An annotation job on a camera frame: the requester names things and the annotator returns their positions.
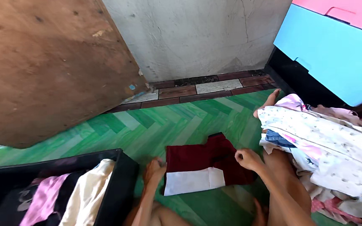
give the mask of brown tile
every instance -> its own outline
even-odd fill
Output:
[[[180,97],[180,96],[189,96],[189,95],[195,95],[195,94],[196,94],[195,85],[180,86],[180,87],[159,89],[158,99],[162,100],[162,99],[168,99],[168,98]]]
[[[161,82],[150,82],[150,86],[153,86],[155,89],[164,89],[174,87],[174,80],[161,81]]]
[[[164,100],[153,100],[153,101],[142,102],[142,108],[158,107],[164,105],[175,105],[179,103],[180,103],[179,97],[164,99]]]
[[[268,89],[275,89],[277,88],[276,86],[274,86],[274,84],[276,84],[275,82],[272,84],[264,84],[262,85],[264,87],[264,90],[268,90]]]
[[[136,110],[136,109],[140,109],[140,107],[141,107],[141,103],[118,105],[115,108],[104,112],[103,114],[114,113],[114,112],[125,111],[125,110]]]
[[[233,95],[239,95],[239,94],[262,91],[262,90],[264,90],[264,88],[259,85],[259,86],[251,86],[251,87],[245,87],[245,88],[240,88],[240,89],[234,89],[234,90],[231,90],[231,93]]]
[[[197,100],[208,100],[208,99],[214,99],[219,97],[225,97],[225,96],[232,96],[232,93],[230,90],[227,91],[220,91],[220,92],[210,92],[210,93],[204,93],[199,95],[193,95],[193,96],[183,96],[180,97],[181,103],[187,103]]]
[[[273,83],[275,81],[270,77],[270,75],[261,75],[261,76],[252,76],[248,78],[241,78],[240,82],[244,87],[249,87],[249,86],[258,86],[258,85]]]
[[[237,79],[237,78],[246,78],[246,77],[251,77],[251,76],[252,75],[251,75],[251,73],[249,73],[249,71],[217,75],[217,77],[219,78],[219,81],[231,80],[231,79]]]

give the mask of pink drawer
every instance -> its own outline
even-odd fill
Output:
[[[293,3],[362,29],[362,0],[293,0]]]

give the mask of foot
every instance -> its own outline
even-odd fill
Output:
[[[267,219],[268,213],[264,213],[261,204],[258,202],[256,198],[254,198],[254,202],[256,207],[256,216],[254,221],[252,222],[252,226],[266,226],[268,223]]]
[[[268,96],[268,99],[265,101],[264,105],[262,105],[258,109],[265,108],[266,106],[273,106],[276,104],[276,98],[279,96],[281,89],[276,89]],[[254,117],[258,118],[258,109],[254,111]]]

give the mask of drawer handle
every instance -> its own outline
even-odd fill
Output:
[[[333,19],[337,19],[338,21],[350,24],[356,16],[356,13],[338,7],[331,7],[325,15],[332,17]]]
[[[311,70],[311,65],[305,62],[302,58],[297,57],[294,61],[297,61],[299,64],[301,64],[304,68],[307,70]]]

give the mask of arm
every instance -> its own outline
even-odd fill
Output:
[[[161,167],[160,163],[161,160],[159,158],[154,158],[152,162],[146,166],[143,175],[145,186],[143,187],[138,212],[133,219],[132,226],[148,226],[150,223],[154,194],[156,193],[160,180],[166,172],[166,166]]]
[[[304,212],[298,203],[279,184],[273,172],[262,162],[258,154],[250,149],[238,150],[235,154],[237,162],[244,168],[255,171],[272,194],[288,226],[316,226],[311,217]]]

